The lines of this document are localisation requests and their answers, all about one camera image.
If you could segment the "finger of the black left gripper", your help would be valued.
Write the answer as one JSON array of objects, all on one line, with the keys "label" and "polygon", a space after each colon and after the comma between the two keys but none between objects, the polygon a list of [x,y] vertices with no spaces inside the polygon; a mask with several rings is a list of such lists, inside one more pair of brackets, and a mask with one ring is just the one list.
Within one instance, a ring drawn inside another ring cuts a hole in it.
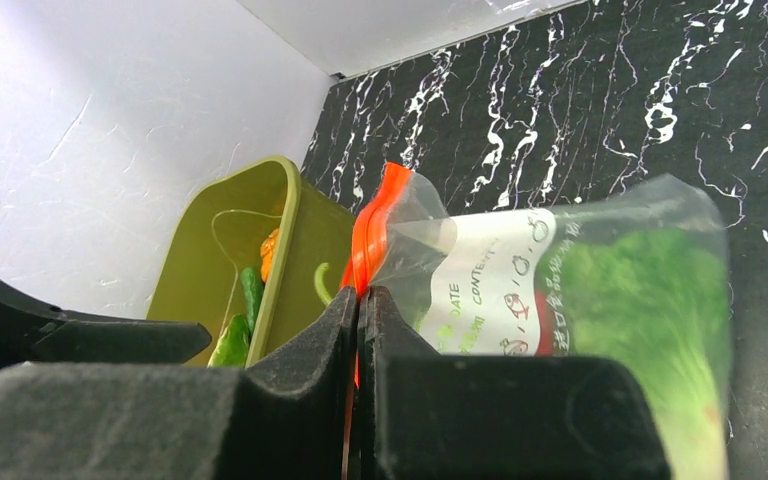
[{"label": "finger of the black left gripper", "polygon": [[211,342],[197,322],[65,310],[0,280],[0,370],[24,362],[183,364]]}]

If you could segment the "green chili pepper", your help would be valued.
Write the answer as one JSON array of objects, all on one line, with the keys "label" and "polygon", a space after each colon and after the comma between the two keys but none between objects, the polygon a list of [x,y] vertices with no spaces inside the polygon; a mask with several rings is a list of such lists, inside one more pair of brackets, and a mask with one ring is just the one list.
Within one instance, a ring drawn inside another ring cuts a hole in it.
[{"label": "green chili pepper", "polygon": [[314,290],[317,297],[325,307],[328,307],[333,300],[333,296],[329,293],[328,287],[325,284],[325,276],[330,269],[330,264],[327,262],[320,263],[313,275]]}]

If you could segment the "green lettuce head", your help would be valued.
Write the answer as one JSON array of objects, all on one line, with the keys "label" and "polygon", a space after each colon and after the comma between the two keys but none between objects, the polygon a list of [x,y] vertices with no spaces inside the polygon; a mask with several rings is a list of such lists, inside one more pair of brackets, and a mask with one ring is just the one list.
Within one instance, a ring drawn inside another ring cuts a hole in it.
[{"label": "green lettuce head", "polygon": [[677,479],[725,479],[733,347],[727,266],[678,228],[566,238],[537,289],[558,353],[609,358],[640,385]]}]

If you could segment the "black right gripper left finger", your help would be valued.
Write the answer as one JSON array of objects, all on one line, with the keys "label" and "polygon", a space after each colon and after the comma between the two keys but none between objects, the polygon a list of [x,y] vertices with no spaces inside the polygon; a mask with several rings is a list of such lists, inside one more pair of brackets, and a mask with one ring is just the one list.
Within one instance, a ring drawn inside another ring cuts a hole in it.
[{"label": "black right gripper left finger", "polygon": [[339,479],[354,289],[249,368],[0,371],[0,479]]}]

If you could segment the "clear zip top bag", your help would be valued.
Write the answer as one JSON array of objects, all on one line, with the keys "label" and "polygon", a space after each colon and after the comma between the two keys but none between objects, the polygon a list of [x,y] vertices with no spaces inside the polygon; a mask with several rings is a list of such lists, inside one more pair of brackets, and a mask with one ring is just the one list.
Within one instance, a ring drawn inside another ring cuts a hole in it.
[{"label": "clear zip top bag", "polygon": [[622,363],[675,477],[728,477],[727,239],[702,190],[662,175],[603,201],[453,216],[426,177],[390,163],[345,278],[387,289],[441,354]]}]

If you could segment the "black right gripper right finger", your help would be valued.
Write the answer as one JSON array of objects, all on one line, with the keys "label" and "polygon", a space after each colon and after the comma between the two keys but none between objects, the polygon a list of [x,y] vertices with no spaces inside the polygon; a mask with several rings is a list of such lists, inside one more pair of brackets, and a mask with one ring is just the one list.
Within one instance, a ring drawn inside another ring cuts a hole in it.
[{"label": "black right gripper right finger", "polygon": [[361,479],[668,479],[631,372],[600,357],[443,355],[373,287],[358,317]]}]

